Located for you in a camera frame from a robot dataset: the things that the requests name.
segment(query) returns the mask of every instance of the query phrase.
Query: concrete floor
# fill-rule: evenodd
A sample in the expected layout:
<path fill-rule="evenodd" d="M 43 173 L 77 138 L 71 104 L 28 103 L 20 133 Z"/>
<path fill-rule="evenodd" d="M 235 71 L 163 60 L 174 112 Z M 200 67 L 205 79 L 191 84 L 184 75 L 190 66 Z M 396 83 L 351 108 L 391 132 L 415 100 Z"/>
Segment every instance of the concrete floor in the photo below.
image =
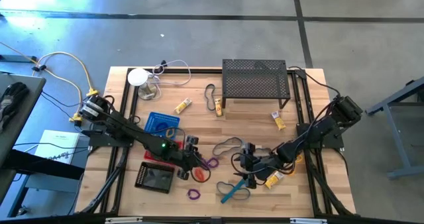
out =
<path fill-rule="evenodd" d="M 424 17 L 424 0 L 300 0 L 305 16 Z M 1 0 L 0 9 L 38 9 L 91 13 L 176 15 L 294 16 L 293 0 Z M 313 66 L 325 70 L 327 82 L 362 108 L 424 75 L 424 24 L 305 23 Z M 82 59 L 94 86 L 103 91 L 110 66 L 148 66 L 161 60 L 185 60 L 190 66 L 220 66 L 223 58 L 285 59 L 305 67 L 299 29 L 290 21 L 96 20 L 9 17 L 0 21 L 0 40 L 41 56 L 71 52 Z M 12 54 L 0 47 L 0 54 Z M 55 57 L 48 65 L 87 90 L 82 69 L 73 60 Z M 28 64 L 0 64 L 0 70 L 29 75 Z M 68 85 L 48 78 L 45 91 L 73 103 Z M 47 123 L 43 116 L 55 114 Z M 19 142 L 39 140 L 44 129 L 74 131 L 63 114 L 41 99 Z M 389 181 L 399 168 L 392 134 L 383 114 L 363 116 L 344 135 L 350 184 L 358 214 L 365 217 L 424 220 L 424 176 Z M 421 154 L 424 148 L 416 148 Z M 68 206 L 38 207 L 27 216 L 63 215 L 72 195 L 32 194 L 25 205 L 47 196 L 46 203 L 68 200 Z M 7 201 L 0 206 L 4 217 Z"/>

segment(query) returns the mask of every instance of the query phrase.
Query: wooden table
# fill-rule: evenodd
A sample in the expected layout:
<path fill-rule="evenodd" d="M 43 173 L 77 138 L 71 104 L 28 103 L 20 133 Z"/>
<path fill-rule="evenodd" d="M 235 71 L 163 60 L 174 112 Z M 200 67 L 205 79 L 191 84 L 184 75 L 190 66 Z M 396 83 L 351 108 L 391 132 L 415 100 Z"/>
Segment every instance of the wooden table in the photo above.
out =
<path fill-rule="evenodd" d="M 307 73 L 325 84 L 322 69 L 307 69 Z M 126 74 L 127 67 L 111 67 L 109 72 L 105 95 L 115 97 L 117 109 L 122 99 Z M 161 80 L 182 82 L 187 80 L 187 76 L 187 74 L 163 74 Z M 138 99 L 136 115 L 142 119 L 140 126 L 144 127 L 151 111 L 176 115 L 175 107 L 189 97 L 193 103 L 179 115 L 180 127 L 187 134 L 199 137 L 199 151 L 206 158 L 211 157 L 215 144 L 230 137 L 240 137 L 255 144 L 256 147 L 270 148 L 295 138 L 295 125 L 298 121 L 291 80 L 289 82 L 292 99 L 280 110 L 287 128 L 279 131 L 271 118 L 271 112 L 279 110 L 276 99 L 228 99 L 224 116 L 216 117 L 214 112 L 208 111 L 203 96 L 205 87 L 207 84 L 215 84 L 215 94 L 219 97 L 222 92 L 221 76 L 221 74 L 193 74 L 191 81 L 184 86 L 161 85 L 162 97 L 159 100 Z M 308 85 L 313 111 L 317 115 L 328 104 L 329 94 L 325 87 L 312 80 L 308 80 Z M 132 90 L 133 87 L 130 88 L 130 96 L 133 94 Z M 303 92 L 300 94 L 303 107 L 305 107 Z M 128 117 L 131 99 L 127 102 L 126 116 Z M 86 207 L 103 185 L 110 152 L 111 148 L 99 148 L 88 158 L 76 211 Z M 220 200 L 223 196 L 217 191 L 216 183 L 224 181 L 236 184 L 240 180 L 238 176 L 233 175 L 234 170 L 230 165 L 229 156 L 220 157 L 220 165 L 212 171 L 212 177 L 207 183 L 199 184 L 191 178 L 184 181 L 174 177 L 169 194 L 134 187 L 140 163 L 144 160 L 143 156 L 144 149 L 136 142 L 130 150 L 127 162 L 120 216 L 313 217 L 304 161 L 296 165 L 294 175 L 284 177 L 271 190 L 265 186 L 258 186 L 257 189 L 251 190 L 252 195 L 248 200 L 230 199 L 227 203 L 221 204 Z M 329 186 L 346 208 L 354 212 L 352 194 L 342 158 L 334 150 L 324 150 L 323 162 Z M 196 188 L 201 192 L 198 200 L 192 201 L 187 197 L 187 191 L 190 188 Z M 320 207 L 324 210 L 322 192 L 319 188 L 317 193 Z M 111 188 L 111 194 L 109 208 L 115 195 L 115 185 Z"/>

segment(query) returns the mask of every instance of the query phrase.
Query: purple rubber band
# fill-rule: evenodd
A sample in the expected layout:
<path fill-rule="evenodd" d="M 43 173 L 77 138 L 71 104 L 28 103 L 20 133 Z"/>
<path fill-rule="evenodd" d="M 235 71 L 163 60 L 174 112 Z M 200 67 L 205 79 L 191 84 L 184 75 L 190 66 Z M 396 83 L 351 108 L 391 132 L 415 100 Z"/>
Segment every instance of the purple rubber band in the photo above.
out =
<path fill-rule="evenodd" d="M 210 168 L 216 168 L 219 165 L 219 161 L 217 158 L 213 157 L 209 160 L 206 160 L 205 158 L 202 158 L 204 165 L 210 167 Z"/>
<path fill-rule="evenodd" d="M 210 160 L 207 161 L 207 165 L 210 168 L 216 168 L 219 165 L 219 161 L 217 158 L 211 158 Z"/>
<path fill-rule="evenodd" d="M 197 194 L 197 196 L 192 197 L 192 196 L 191 196 L 191 193 L 192 193 L 192 192 L 195 192 L 195 193 Z M 188 198 L 189 198 L 190 200 L 197 200 L 197 199 L 199 199 L 199 198 L 200 198 L 200 192 L 199 192 L 199 190 L 194 189 L 194 188 L 190 188 L 190 189 L 188 190 L 188 192 L 187 192 L 187 195 L 188 195 Z"/>

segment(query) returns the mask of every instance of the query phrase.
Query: yellow box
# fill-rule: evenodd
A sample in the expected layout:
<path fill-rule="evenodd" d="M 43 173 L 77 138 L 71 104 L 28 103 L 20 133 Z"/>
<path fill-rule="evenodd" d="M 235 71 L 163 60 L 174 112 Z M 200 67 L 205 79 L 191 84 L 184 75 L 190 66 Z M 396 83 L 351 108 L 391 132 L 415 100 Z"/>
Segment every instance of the yellow box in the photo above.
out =
<path fill-rule="evenodd" d="M 187 106 L 191 104 L 191 100 L 186 98 L 181 104 L 175 108 L 175 112 L 179 115 Z"/>
<path fill-rule="evenodd" d="M 266 180 L 265 186 L 267 186 L 269 189 L 272 188 L 273 185 L 277 184 L 279 180 L 281 180 L 284 177 L 284 174 L 282 174 L 279 171 L 275 171 L 271 174 L 271 176 L 268 177 Z"/>
<path fill-rule="evenodd" d="M 281 131 L 282 129 L 284 129 L 286 127 L 286 125 L 284 124 L 283 120 L 281 119 L 278 111 L 271 113 L 271 116 L 276 121 L 276 124 L 278 126 L 279 131 Z"/>
<path fill-rule="evenodd" d="M 221 98 L 215 99 L 215 112 L 216 112 L 217 116 L 222 116 L 223 115 L 223 109 L 222 109 L 222 105 L 221 105 Z"/>

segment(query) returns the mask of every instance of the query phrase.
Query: blue plastic basket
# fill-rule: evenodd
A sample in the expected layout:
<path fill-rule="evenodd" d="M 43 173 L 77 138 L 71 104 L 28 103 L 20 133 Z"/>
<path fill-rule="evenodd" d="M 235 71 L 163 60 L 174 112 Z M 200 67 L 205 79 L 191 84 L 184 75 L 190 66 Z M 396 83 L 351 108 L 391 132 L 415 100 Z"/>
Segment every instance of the blue plastic basket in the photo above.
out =
<path fill-rule="evenodd" d="M 144 126 L 144 130 L 147 133 L 152 133 L 154 131 L 159 131 L 161 129 L 166 129 L 168 127 L 178 127 L 179 123 L 180 123 L 179 117 L 175 117 L 172 115 L 165 115 L 165 114 L 156 113 L 156 112 L 150 112 L 148 116 L 148 120 L 146 122 L 146 126 Z M 177 132 L 175 131 L 171 139 L 175 139 L 176 133 Z M 154 133 L 153 135 L 165 137 L 166 131 L 157 132 L 157 133 Z"/>

